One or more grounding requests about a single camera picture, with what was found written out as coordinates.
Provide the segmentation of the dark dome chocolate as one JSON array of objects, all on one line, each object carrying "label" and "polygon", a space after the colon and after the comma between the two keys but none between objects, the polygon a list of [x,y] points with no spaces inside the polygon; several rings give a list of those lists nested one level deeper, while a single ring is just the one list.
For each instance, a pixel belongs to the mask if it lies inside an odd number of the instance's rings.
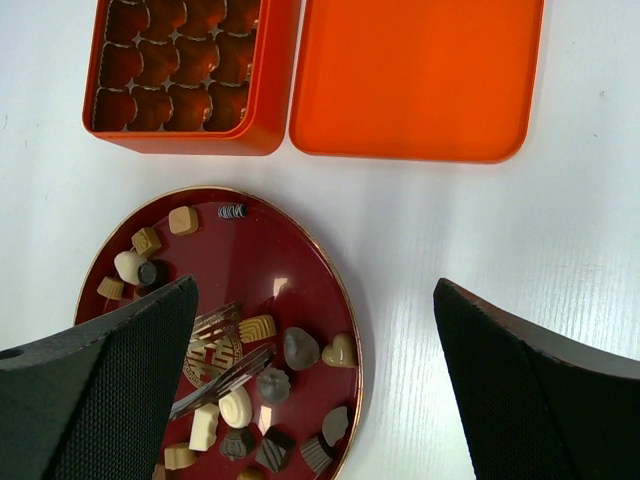
[{"label": "dark dome chocolate", "polygon": [[320,357],[318,342],[299,327],[289,327],[285,330],[283,348],[285,362],[294,371],[310,368]]}]

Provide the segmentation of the dark round chocolate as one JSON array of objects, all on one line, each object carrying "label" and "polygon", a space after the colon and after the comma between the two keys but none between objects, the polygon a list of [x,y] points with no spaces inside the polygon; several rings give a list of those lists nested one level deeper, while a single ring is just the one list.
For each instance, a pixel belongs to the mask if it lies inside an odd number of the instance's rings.
[{"label": "dark round chocolate", "polygon": [[147,260],[137,269],[139,285],[148,289],[156,289],[168,282],[169,267],[163,260]]}]

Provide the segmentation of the dark fluted chocolate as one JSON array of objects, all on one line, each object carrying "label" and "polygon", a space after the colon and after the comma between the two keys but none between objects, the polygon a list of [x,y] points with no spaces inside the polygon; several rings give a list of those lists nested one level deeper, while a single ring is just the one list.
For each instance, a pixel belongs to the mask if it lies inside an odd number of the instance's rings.
[{"label": "dark fluted chocolate", "polygon": [[256,388],[266,404],[278,405],[289,397],[291,384],[284,370],[269,367],[258,375]]}]

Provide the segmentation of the tan ridged chocolate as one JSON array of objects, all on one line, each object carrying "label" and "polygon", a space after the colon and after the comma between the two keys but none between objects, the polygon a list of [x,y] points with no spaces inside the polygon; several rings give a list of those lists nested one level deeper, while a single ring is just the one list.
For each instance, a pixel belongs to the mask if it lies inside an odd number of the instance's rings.
[{"label": "tan ridged chocolate", "polygon": [[277,334],[275,321],[271,315],[260,315],[242,320],[238,325],[240,341],[250,344]]}]

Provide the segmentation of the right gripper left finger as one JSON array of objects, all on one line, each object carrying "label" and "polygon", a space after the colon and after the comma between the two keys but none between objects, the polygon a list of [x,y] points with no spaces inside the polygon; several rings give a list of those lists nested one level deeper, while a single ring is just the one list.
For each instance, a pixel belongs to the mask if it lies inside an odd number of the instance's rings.
[{"label": "right gripper left finger", "polygon": [[199,300],[183,276],[1,353],[4,479],[149,479]]}]

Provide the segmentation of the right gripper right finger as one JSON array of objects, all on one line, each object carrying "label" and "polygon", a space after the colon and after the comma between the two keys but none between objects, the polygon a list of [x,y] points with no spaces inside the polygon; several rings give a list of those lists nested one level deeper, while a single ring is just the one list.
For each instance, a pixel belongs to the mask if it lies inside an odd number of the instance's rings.
[{"label": "right gripper right finger", "polygon": [[638,361],[529,322],[446,278],[433,301],[477,478],[638,478]]}]

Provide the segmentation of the tan patterned cube chocolate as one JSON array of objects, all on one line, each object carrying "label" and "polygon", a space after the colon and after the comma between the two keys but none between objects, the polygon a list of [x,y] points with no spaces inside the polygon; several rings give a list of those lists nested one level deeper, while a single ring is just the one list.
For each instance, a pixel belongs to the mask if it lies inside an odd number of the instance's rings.
[{"label": "tan patterned cube chocolate", "polygon": [[162,247],[162,242],[153,227],[143,227],[131,237],[135,252],[142,257],[149,257]]}]

